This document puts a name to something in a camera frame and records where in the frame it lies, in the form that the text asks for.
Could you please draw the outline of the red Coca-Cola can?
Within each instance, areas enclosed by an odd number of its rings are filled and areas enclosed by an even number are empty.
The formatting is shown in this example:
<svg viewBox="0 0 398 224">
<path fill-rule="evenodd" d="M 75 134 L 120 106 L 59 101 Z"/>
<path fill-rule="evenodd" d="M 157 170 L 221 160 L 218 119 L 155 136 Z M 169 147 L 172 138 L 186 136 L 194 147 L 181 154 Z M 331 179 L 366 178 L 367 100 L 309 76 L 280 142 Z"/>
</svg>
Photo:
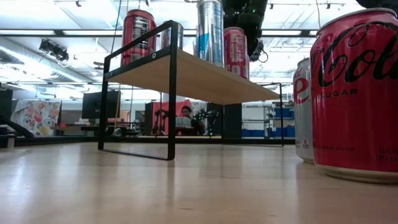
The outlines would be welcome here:
<svg viewBox="0 0 398 224">
<path fill-rule="evenodd" d="M 227 71 L 248 79 L 248 47 L 242 28 L 224 29 L 224 67 Z"/>
</svg>

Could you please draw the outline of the silver blue Red Bull can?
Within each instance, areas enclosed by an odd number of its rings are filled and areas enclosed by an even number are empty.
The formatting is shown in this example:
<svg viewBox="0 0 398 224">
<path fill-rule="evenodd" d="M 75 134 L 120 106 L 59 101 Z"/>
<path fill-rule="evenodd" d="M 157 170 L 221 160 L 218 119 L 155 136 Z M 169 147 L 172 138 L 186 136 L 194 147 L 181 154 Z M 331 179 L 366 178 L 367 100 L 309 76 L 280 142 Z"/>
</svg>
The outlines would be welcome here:
<svg viewBox="0 0 398 224">
<path fill-rule="evenodd" d="M 177 29 L 177 47 L 179 49 L 183 49 L 183 26 L 178 22 L 178 29 Z M 160 43 L 161 48 L 166 48 L 170 45 L 171 42 L 171 28 L 169 27 L 166 30 L 163 30 L 160 35 Z"/>
<path fill-rule="evenodd" d="M 199 0 L 197 12 L 197 57 L 224 68 L 222 2 L 221 0 Z"/>
</svg>

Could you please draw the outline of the red energy drink can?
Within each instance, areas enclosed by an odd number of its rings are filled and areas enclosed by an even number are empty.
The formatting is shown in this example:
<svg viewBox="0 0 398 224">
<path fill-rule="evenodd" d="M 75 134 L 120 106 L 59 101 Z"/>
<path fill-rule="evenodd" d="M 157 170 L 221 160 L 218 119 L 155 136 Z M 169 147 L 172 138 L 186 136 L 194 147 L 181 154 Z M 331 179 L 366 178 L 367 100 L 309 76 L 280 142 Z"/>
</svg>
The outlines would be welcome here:
<svg viewBox="0 0 398 224">
<path fill-rule="evenodd" d="M 127 45 L 156 27 L 154 17 L 151 13 L 141 9 L 130 10 L 124 19 L 122 45 Z M 154 35 L 125 51 L 122 54 L 121 65 L 127 65 L 155 51 L 156 36 Z"/>
</svg>

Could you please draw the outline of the silver Diet Coke can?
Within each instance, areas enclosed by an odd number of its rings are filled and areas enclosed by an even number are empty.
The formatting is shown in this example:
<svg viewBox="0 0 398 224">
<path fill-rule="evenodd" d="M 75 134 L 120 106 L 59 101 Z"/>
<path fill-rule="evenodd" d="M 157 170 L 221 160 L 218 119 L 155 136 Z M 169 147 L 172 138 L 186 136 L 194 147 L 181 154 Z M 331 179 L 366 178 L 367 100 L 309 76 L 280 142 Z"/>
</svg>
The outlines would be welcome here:
<svg viewBox="0 0 398 224">
<path fill-rule="evenodd" d="M 293 78 L 296 155 L 313 164 L 312 97 L 310 59 L 297 64 Z"/>
</svg>

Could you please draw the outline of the red Coke Zero Sugar can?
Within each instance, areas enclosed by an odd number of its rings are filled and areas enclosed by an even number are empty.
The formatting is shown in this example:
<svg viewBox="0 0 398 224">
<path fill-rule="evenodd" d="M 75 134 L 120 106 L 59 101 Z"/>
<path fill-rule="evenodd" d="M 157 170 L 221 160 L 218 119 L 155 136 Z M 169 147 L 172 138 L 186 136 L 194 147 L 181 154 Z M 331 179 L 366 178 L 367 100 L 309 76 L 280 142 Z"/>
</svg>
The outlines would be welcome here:
<svg viewBox="0 0 398 224">
<path fill-rule="evenodd" d="M 398 18 L 386 8 L 322 26 L 310 51 L 314 161 L 326 175 L 398 184 Z"/>
</svg>

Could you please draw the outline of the person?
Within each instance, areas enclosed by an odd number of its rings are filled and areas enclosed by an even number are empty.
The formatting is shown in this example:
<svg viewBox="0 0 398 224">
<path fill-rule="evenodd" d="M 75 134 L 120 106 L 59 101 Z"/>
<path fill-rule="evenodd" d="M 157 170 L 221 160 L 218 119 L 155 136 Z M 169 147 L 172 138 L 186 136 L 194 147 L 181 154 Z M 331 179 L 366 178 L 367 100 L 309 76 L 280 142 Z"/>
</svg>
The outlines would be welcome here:
<svg viewBox="0 0 398 224">
<path fill-rule="evenodd" d="M 205 125 L 203 121 L 191 119 L 192 109 L 189 106 L 183 106 L 181 109 L 183 117 L 189 118 L 191 121 L 190 129 L 182 129 L 180 134 L 182 136 L 198 136 L 205 133 Z"/>
</svg>

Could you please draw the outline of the white basket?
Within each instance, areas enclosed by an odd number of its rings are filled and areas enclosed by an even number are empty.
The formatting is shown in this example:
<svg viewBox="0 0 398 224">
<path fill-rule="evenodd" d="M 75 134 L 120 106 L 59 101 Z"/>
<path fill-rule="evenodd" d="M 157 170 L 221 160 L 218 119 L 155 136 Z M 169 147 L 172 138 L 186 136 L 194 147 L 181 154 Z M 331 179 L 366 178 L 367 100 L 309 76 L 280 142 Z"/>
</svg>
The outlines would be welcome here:
<svg viewBox="0 0 398 224">
<path fill-rule="evenodd" d="M 175 127 L 179 129 L 190 129 L 192 128 L 192 120 L 188 117 L 176 117 L 175 118 Z"/>
</svg>

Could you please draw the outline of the black cabinet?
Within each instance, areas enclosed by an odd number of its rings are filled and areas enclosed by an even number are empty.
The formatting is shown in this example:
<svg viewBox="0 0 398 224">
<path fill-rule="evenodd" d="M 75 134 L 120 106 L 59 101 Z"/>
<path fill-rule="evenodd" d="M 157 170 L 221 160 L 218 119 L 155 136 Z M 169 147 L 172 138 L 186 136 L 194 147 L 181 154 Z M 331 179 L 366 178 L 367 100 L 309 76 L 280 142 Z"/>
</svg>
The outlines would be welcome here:
<svg viewBox="0 0 398 224">
<path fill-rule="evenodd" d="M 242 137 L 242 104 L 224 106 L 223 137 L 241 139 Z"/>
</svg>

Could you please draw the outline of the rack with blue bins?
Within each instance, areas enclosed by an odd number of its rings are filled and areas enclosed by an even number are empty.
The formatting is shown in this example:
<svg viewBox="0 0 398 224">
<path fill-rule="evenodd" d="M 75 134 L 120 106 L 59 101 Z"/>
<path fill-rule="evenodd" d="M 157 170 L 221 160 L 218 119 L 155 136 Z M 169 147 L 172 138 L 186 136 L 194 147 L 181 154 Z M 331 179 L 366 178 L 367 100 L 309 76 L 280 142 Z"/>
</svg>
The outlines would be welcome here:
<svg viewBox="0 0 398 224">
<path fill-rule="evenodd" d="M 295 121 L 292 106 L 277 102 L 243 104 L 242 137 L 261 139 L 294 139 Z"/>
</svg>

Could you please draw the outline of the black monitor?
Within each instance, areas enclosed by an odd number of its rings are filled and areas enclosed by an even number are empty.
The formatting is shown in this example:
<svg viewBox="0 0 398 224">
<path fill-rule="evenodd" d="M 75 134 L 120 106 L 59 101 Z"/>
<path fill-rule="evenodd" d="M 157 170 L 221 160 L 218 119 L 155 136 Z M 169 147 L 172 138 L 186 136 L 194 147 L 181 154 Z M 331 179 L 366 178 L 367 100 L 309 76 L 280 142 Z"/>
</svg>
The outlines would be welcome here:
<svg viewBox="0 0 398 224">
<path fill-rule="evenodd" d="M 106 117 L 115 118 L 116 113 L 119 112 L 118 103 L 120 103 L 119 91 L 109 91 L 106 100 Z M 100 118 L 102 92 L 84 93 L 81 117 L 83 119 L 98 119 Z"/>
</svg>

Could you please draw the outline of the black overhead beam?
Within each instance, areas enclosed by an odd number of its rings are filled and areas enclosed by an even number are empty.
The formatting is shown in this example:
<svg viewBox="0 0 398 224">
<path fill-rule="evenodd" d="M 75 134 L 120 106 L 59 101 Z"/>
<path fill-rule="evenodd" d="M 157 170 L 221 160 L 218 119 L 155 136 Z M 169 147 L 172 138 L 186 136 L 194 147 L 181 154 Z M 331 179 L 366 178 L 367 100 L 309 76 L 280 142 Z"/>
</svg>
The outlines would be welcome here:
<svg viewBox="0 0 398 224">
<path fill-rule="evenodd" d="M 263 29 L 261 37 L 315 37 L 311 29 Z M 0 37 L 121 37 L 122 30 L 110 29 L 0 29 Z"/>
</svg>

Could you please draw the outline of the floral cloth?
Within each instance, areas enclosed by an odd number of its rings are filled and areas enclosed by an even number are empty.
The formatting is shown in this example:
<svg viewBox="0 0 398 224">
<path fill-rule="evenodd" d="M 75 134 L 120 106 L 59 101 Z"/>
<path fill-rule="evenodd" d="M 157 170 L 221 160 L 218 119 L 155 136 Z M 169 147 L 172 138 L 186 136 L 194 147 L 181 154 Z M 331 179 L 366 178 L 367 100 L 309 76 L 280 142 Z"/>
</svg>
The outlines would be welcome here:
<svg viewBox="0 0 398 224">
<path fill-rule="evenodd" d="M 35 137 L 54 136 L 58 124 L 61 101 L 17 100 L 11 121 L 30 131 Z"/>
</svg>

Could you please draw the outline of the black panel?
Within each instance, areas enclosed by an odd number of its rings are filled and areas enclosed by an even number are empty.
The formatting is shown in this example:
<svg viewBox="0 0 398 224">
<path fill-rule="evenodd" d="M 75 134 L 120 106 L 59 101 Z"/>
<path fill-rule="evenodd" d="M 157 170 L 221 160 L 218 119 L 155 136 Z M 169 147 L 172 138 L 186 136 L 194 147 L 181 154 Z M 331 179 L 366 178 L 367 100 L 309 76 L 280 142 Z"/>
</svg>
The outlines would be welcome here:
<svg viewBox="0 0 398 224">
<path fill-rule="evenodd" d="M 10 119 L 12 107 L 12 90 L 0 90 L 0 115 Z"/>
</svg>

